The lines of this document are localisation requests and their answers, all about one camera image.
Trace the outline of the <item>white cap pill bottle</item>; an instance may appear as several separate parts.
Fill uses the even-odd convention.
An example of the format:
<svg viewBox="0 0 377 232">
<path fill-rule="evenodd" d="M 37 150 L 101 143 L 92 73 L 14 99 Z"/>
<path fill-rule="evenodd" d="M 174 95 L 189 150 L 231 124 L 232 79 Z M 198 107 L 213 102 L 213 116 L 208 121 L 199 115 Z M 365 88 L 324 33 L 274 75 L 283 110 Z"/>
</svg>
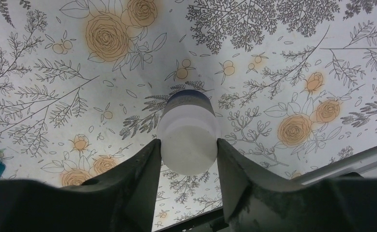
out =
<svg viewBox="0 0 377 232">
<path fill-rule="evenodd" d="M 217 159 L 220 126 L 210 99 L 197 90 L 182 90 L 166 102 L 158 124 L 161 157 L 173 172 L 198 175 Z"/>
</svg>

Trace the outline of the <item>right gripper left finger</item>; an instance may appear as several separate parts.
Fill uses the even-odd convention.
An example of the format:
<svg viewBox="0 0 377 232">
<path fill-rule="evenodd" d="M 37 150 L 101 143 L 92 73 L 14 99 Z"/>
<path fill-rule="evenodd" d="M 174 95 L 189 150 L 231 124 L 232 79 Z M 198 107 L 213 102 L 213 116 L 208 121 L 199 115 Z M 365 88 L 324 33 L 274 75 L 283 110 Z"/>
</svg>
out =
<svg viewBox="0 0 377 232">
<path fill-rule="evenodd" d="M 0 180 L 0 232 L 149 232 L 161 142 L 79 186 Z"/>
</svg>

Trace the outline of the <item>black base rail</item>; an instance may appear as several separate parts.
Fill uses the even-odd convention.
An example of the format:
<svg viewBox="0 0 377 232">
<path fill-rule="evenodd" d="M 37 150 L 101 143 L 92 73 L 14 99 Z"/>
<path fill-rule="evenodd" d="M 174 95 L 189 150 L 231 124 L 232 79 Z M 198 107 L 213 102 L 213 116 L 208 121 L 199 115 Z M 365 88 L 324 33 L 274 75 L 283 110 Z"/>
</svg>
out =
<svg viewBox="0 0 377 232">
<path fill-rule="evenodd" d="M 365 177 L 366 173 L 376 168 L 377 147 L 374 147 L 290 180 L 302 185 L 310 185 L 323 179 L 348 175 L 377 178 Z M 225 221 L 223 205 L 211 212 L 179 222 L 174 226 L 168 227 L 166 230 L 168 232 L 232 232 Z"/>
</svg>

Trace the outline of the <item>floral table mat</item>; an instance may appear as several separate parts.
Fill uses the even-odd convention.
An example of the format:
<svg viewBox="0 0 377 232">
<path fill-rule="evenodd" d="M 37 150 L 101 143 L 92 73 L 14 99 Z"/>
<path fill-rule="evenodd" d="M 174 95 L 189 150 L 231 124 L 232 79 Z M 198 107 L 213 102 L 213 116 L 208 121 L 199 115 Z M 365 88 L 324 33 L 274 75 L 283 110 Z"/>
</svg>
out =
<svg viewBox="0 0 377 232">
<path fill-rule="evenodd" d="M 377 0 L 0 0 L 4 178 L 80 184 L 176 90 L 291 179 L 377 145 Z"/>
</svg>

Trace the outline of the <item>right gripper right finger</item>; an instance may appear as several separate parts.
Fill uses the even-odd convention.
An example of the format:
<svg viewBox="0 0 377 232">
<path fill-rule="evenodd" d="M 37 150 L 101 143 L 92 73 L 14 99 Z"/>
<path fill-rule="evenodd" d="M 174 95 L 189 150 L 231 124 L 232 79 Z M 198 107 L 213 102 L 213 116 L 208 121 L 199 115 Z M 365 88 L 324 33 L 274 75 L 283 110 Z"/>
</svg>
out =
<svg viewBox="0 0 377 232">
<path fill-rule="evenodd" d="M 233 232 L 377 232 L 377 178 L 341 176 L 302 185 L 218 139 L 223 212 Z"/>
</svg>

